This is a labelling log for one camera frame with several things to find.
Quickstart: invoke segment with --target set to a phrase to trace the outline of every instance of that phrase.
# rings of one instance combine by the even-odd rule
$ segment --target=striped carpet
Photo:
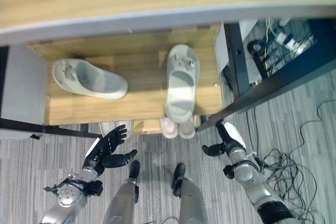
[[[301,143],[299,126],[317,118],[317,104],[329,98],[334,87],[336,71],[256,107],[259,151],[265,154],[273,147],[289,151]],[[294,156],[316,177],[318,191],[312,208],[322,212],[327,223],[336,223],[336,102],[322,105],[319,112],[323,122],[305,125],[306,144],[294,152]],[[253,110],[248,116],[255,141]],[[251,150],[246,114],[235,117],[232,122]],[[96,124],[90,127],[92,132],[97,130]],[[56,202],[54,195],[44,192],[43,187],[60,182],[70,172],[78,172],[92,142],[92,139],[53,135],[45,135],[41,140],[1,141],[1,224],[38,223]],[[202,153],[202,144],[217,142],[220,139],[215,129],[209,129],[197,133],[191,140],[179,137],[167,140],[161,135],[133,136],[118,147],[116,153],[133,148],[139,151],[136,158],[141,163],[140,196],[135,206],[134,223],[156,221],[159,224],[168,217],[179,216],[180,202],[172,196],[170,189],[172,172],[178,162],[186,164],[187,177],[203,192],[209,223],[261,223],[242,188],[224,176],[222,169],[228,164],[228,158],[211,158]],[[76,223],[101,223],[111,198],[127,173],[128,167],[105,171],[100,177],[104,185],[102,195],[89,198]],[[307,180],[302,191],[310,199],[312,181]],[[169,219],[165,222],[169,223],[177,221]]]

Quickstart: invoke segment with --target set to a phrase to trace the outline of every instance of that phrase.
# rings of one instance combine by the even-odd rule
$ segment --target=slide sandal
[[[186,122],[193,114],[200,63],[189,46],[174,46],[167,60],[166,115],[175,123]]]
[[[179,125],[177,123],[174,123],[169,118],[160,118],[160,126],[162,134],[166,138],[174,138],[179,133]]]
[[[54,63],[52,75],[64,90],[109,100],[120,99],[127,92],[127,82],[81,59],[62,59]]]
[[[178,127],[178,133],[180,137],[184,139],[191,139],[196,132],[196,115],[192,115],[188,121],[184,123],[179,123]]]

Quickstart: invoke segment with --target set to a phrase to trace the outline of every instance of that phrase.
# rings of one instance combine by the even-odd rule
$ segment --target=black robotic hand
[[[103,173],[105,168],[124,166],[132,161],[137,154],[137,150],[132,150],[126,154],[112,154],[118,145],[125,142],[126,132],[127,129],[125,129],[125,125],[123,124],[95,142],[92,145],[92,150],[85,158],[83,167],[91,166],[98,172],[99,176]]]
[[[228,128],[230,128],[232,130],[232,127],[233,125],[231,124],[228,124],[227,125]],[[216,156],[220,156],[224,153],[227,153],[227,155],[229,154],[229,152],[234,148],[234,147],[241,147],[241,148],[245,148],[245,146],[243,146],[241,144],[241,142],[243,140],[240,140],[239,138],[240,135],[239,133],[237,132],[235,134],[235,138],[232,138],[230,136],[230,134],[227,132],[227,129],[226,127],[222,124],[221,121],[218,121],[216,123],[216,128],[218,130],[218,133],[221,137],[221,139],[223,140],[222,143],[220,144],[214,144],[212,146],[206,146],[206,145],[203,145],[202,146],[202,150],[203,152],[208,155],[208,156],[212,156],[212,157],[216,157]]]

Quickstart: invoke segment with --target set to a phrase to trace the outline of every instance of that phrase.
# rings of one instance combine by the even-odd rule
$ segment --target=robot
[[[127,154],[112,153],[124,143],[127,130],[121,125],[102,139],[97,138],[86,153],[79,174],[70,174],[63,182],[44,188],[57,196],[57,203],[47,212],[41,224],[72,224],[77,214],[86,205],[87,198],[100,196],[102,182],[97,178],[105,168],[115,168],[128,164],[137,154],[132,150]],[[120,187],[105,214],[103,224],[133,223],[134,204],[138,201],[137,177],[140,164],[134,161],[130,166],[130,176]]]
[[[265,224],[299,224],[279,198],[265,182],[258,166],[247,156],[246,145],[237,129],[230,123],[216,124],[223,142],[202,149],[209,156],[226,153],[232,164],[224,168],[224,174],[236,179],[244,188],[247,197]],[[102,182],[97,178],[105,168],[115,168],[128,164],[137,154],[132,150],[127,154],[113,155],[117,146],[124,142],[127,130],[121,125],[101,139],[96,139],[86,154],[79,174],[70,174],[59,185],[46,187],[57,196],[57,203],[47,212],[41,224],[72,224],[77,214],[87,203],[87,197],[100,196]],[[134,204],[138,201],[137,177],[140,164],[133,161],[129,178],[112,199],[105,214],[103,224],[133,224]],[[177,165],[172,181],[173,195],[181,198],[180,224],[208,224],[205,200],[198,187],[184,177],[186,167]]]
[[[203,152],[208,156],[227,154],[231,165],[225,166],[224,174],[229,179],[236,179],[244,188],[247,197],[257,210],[264,224],[299,224],[276,192],[265,182],[258,166],[247,156],[246,145],[237,129],[230,123],[216,124],[223,142],[210,147],[203,145]]]

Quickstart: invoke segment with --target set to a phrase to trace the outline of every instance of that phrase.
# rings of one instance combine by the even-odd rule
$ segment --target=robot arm
[[[137,154],[136,150],[132,150],[124,155],[112,155],[124,142],[126,132],[125,125],[121,125],[104,138],[97,138],[88,150],[79,174],[70,174],[59,185],[44,188],[57,196],[57,203],[47,212],[41,224],[71,224],[86,205],[88,197],[100,196],[103,187],[97,178],[105,168],[124,166]]]
[[[209,156],[227,154],[232,165],[223,169],[224,174],[242,185],[263,223],[300,223],[293,218],[284,202],[266,183],[257,165],[248,158],[246,145],[237,129],[230,123],[223,125],[221,122],[218,122],[216,127],[223,142],[210,147],[203,145],[202,149]]]

